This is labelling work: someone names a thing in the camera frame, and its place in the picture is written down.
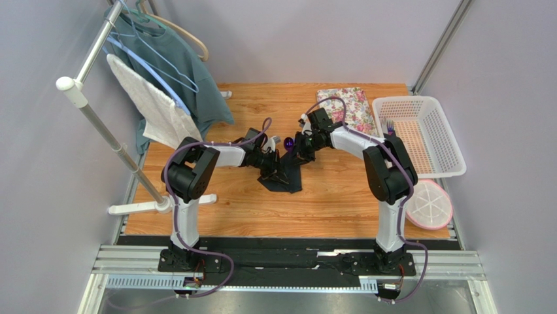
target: white towel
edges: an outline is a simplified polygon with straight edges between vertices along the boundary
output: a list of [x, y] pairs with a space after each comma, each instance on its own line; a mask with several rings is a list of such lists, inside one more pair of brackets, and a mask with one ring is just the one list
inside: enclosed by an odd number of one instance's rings
[[147, 123], [143, 136], [173, 149], [176, 149], [187, 136], [202, 140], [192, 117], [177, 107], [174, 100], [147, 82], [115, 55], [109, 54], [107, 61], [120, 85], [145, 117]]

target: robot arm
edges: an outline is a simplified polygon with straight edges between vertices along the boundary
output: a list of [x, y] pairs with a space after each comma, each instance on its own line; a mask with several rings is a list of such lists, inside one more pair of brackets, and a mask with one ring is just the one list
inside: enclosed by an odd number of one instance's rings
[[[252, 139], [258, 130], [249, 129], [246, 137], [235, 143]], [[251, 143], [241, 146], [199, 145], [178, 153], [168, 168], [168, 181], [178, 196], [178, 213], [176, 215], [178, 230], [184, 242], [194, 247], [199, 240], [197, 231], [197, 214], [199, 198], [206, 191], [215, 167], [246, 167], [260, 169], [261, 176], [266, 180], [274, 180], [287, 184], [288, 178], [280, 166], [279, 152], [275, 149], [278, 137], [267, 138], [263, 135]], [[187, 137], [180, 147], [196, 143], [197, 140]], [[186, 247], [178, 240], [177, 231], [173, 230], [171, 242], [179, 249]]]
[[[386, 259], [385, 264], [393, 264], [395, 261], [390, 259], [400, 256], [404, 251], [403, 242], [397, 234], [397, 214], [401, 199], [409, 194], [410, 187], [403, 174], [397, 167], [387, 166], [386, 161], [392, 160], [376, 143], [349, 132], [341, 122], [333, 123], [325, 109], [315, 110], [307, 118], [309, 123], [300, 121], [303, 130], [296, 133], [291, 150], [297, 164], [315, 160], [315, 152], [325, 147], [344, 150], [364, 161], [369, 188], [379, 200], [379, 231], [376, 242], [380, 249], [377, 251]], [[415, 185], [418, 175], [402, 140], [398, 137], [375, 139], [390, 149]], [[404, 225], [401, 226], [401, 231], [404, 232]]]

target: white wall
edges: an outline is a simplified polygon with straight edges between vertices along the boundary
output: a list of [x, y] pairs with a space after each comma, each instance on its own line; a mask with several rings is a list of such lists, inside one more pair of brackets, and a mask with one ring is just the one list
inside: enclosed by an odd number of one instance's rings
[[459, 0], [156, 1], [217, 82], [416, 82]]
[[500, 313], [555, 313], [557, 2], [476, 0], [424, 95], [467, 173], [448, 181]]
[[[75, 313], [129, 171], [56, 90], [74, 76], [105, 1], [4, 1], [0, 18], [0, 307]], [[137, 113], [101, 56], [84, 93], [115, 136], [134, 145]]]

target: wooden surface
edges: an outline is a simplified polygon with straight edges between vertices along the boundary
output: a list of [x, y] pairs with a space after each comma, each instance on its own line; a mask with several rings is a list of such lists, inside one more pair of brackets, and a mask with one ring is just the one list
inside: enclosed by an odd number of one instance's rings
[[[316, 101], [317, 90], [362, 87], [368, 102], [376, 97], [402, 96], [403, 84], [221, 84], [231, 90], [227, 100], [236, 124], [214, 125], [209, 141], [233, 141], [249, 127], [261, 129], [270, 116], [268, 136], [293, 137], [298, 120]], [[164, 193], [160, 173], [173, 149], [151, 143], [143, 170]], [[375, 237], [378, 203], [367, 185], [365, 166], [357, 157], [340, 150], [323, 149], [317, 161], [302, 166], [303, 190], [295, 194], [267, 191], [256, 179], [254, 168], [216, 168], [206, 194], [218, 201], [199, 207], [199, 233], [203, 236], [258, 237]], [[135, 201], [152, 201], [140, 186]], [[169, 235], [171, 214], [141, 213], [129, 216], [126, 234]], [[447, 238], [448, 230], [429, 231], [406, 222], [408, 238]]]

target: laundry basket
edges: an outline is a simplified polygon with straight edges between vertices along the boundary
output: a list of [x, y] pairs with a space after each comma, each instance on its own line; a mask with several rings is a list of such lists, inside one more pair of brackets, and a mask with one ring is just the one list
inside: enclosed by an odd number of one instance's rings
[[[441, 104], [426, 96], [376, 98], [372, 104], [377, 121], [394, 122], [420, 179], [447, 178], [466, 172], [466, 163], [456, 143]], [[377, 123], [381, 134], [381, 123]]]

